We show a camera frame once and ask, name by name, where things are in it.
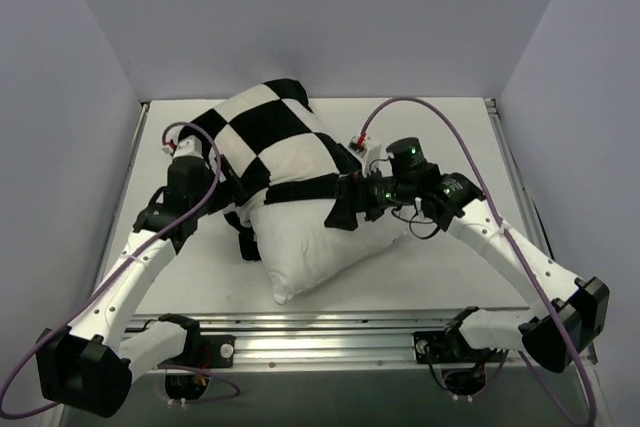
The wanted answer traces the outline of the black white checkered pillowcase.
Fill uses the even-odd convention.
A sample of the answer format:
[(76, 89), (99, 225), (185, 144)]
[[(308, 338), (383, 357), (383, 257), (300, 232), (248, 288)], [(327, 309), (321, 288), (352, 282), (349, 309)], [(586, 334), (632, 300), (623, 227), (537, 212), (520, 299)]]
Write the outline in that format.
[(214, 198), (238, 231), (241, 257), (261, 259), (251, 210), (269, 203), (332, 199), (340, 175), (360, 162), (335, 141), (313, 112), (307, 91), (291, 78), (269, 80), (208, 109), (192, 123), (224, 157), (225, 180)]

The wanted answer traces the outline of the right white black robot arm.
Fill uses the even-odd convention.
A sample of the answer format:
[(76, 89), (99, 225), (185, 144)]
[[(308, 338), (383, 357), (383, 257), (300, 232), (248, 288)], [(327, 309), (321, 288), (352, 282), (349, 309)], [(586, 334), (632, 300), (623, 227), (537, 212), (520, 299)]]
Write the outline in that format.
[(428, 162), (415, 137), (387, 146), (391, 175), (376, 164), (379, 143), (354, 137), (348, 152), (361, 168), (339, 177), (329, 228), (354, 231), (357, 216), (378, 220), (387, 210), (414, 208), (438, 231), (463, 242), (525, 300), (522, 312), (469, 307), (444, 330), (444, 349), (455, 359), (488, 350), (522, 351), (548, 371), (561, 373), (602, 332), (610, 290), (599, 278), (584, 280), (560, 266), (500, 219), (487, 193), (460, 173), (443, 174)]

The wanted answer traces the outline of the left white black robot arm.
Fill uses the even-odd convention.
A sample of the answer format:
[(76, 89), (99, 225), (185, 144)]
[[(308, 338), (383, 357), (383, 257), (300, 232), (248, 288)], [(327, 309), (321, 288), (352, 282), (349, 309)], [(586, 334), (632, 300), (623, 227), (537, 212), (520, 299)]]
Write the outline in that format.
[(200, 364), (205, 343), (191, 318), (165, 314), (131, 338), (124, 334), (159, 273), (209, 214), (219, 177), (195, 154), (171, 162), (162, 201), (139, 213), (107, 278), (70, 321), (41, 335), (36, 362), (45, 399), (109, 418), (148, 371), (166, 361)]

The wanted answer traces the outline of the white pillow insert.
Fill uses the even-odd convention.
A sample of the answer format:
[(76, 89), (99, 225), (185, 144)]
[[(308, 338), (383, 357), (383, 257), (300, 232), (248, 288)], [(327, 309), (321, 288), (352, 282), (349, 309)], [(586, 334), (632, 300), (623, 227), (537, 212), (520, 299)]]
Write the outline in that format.
[(260, 193), (239, 213), (241, 222), (254, 232), (274, 301), (279, 305), (383, 252), (407, 233), (404, 225), (388, 214), (374, 222), (367, 222), (359, 214), (354, 231), (328, 228), (324, 221), (334, 205), (332, 200), (274, 204), (264, 200), (265, 195)]

